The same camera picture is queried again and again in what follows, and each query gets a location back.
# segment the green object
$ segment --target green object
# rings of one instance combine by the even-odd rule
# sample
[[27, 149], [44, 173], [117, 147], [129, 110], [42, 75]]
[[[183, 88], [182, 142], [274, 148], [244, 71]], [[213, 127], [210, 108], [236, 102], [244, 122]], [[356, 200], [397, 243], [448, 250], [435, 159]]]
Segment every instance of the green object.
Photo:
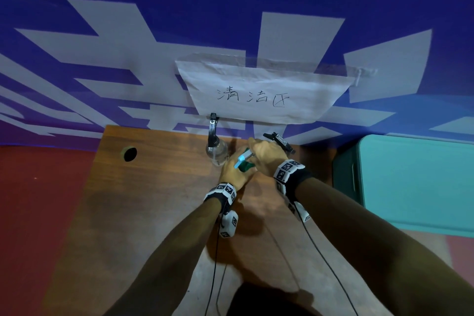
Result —
[[246, 172], [248, 169], [252, 169], [255, 166], [255, 164], [252, 164], [251, 162], [248, 161], [243, 161], [239, 166], [238, 169], [242, 172]]
[[334, 187], [392, 225], [474, 237], [474, 145], [368, 135], [333, 162]]

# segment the transparent spray bottle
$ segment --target transparent spray bottle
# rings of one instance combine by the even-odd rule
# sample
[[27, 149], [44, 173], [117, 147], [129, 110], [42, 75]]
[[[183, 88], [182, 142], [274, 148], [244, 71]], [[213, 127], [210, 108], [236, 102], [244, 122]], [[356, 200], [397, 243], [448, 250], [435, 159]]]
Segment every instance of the transparent spray bottle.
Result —
[[217, 115], [211, 113], [209, 120], [209, 136], [206, 145], [206, 154], [216, 166], [222, 166], [229, 157], [227, 143], [216, 135]]

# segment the pink floor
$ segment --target pink floor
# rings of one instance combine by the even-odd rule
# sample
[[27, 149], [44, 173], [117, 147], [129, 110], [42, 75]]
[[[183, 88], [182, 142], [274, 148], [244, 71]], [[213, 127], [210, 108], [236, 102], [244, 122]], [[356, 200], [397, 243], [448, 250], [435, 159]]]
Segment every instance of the pink floor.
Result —
[[[94, 153], [0, 147], [0, 315], [37, 316]], [[474, 239], [447, 236], [474, 285]]]

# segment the person's left hand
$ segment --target person's left hand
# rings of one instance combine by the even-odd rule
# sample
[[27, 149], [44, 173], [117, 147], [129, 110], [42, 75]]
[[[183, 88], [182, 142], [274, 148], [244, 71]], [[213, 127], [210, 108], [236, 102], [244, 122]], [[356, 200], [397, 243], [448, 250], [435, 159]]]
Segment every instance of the person's left hand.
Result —
[[255, 167], [248, 169], [246, 172], [242, 172], [238, 168], [234, 168], [238, 157], [244, 153], [246, 148], [247, 146], [241, 146], [231, 157], [228, 158], [226, 163], [222, 166], [219, 183], [228, 182], [236, 188], [236, 191], [239, 191], [250, 179], [250, 177], [256, 173], [257, 169]]

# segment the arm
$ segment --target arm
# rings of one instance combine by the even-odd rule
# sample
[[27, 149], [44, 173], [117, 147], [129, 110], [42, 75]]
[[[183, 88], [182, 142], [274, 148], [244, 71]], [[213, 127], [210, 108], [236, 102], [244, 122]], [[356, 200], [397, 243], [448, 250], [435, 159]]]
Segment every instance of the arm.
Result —
[[[275, 143], [249, 145], [267, 176], [287, 159]], [[315, 178], [300, 183], [295, 196], [395, 316], [474, 315], [474, 289], [410, 236]]]
[[[219, 182], [239, 190], [255, 173], [234, 169], [239, 149], [222, 167]], [[171, 315], [186, 294], [194, 268], [221, 212], [216, 198], [206, 200], [171, 230], [146, 261], [137, 278], [104, 316]]]

